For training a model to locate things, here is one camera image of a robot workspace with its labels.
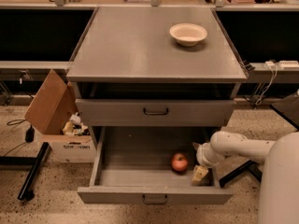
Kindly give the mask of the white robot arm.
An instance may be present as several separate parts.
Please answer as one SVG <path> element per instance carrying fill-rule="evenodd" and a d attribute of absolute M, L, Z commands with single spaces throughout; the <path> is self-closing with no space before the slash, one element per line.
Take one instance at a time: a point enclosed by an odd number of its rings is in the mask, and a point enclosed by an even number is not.
<path fill-rule="evenodd" d="M 271 141 L 219 131 L 207 143 L 193 147 L 199 165 L 206 169 L 231 156 L 260 164 L 258 224 L 299 224 L 299 132 Z"/>

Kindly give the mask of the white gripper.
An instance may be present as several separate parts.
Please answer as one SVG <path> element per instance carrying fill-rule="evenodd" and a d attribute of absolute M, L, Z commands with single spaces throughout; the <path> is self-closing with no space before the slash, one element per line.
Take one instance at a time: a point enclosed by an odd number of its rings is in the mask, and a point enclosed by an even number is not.
<path fill-rule="evenodd" d="M 209 143 L 203 145 L 192 143 L 193 148 L 197 151 L 196 159 L 200 165 L 195 165 L 192 173 L 192 183 L 199 185 L 208 174 L 208 169 L 218 164 L 219 159 Z"/>

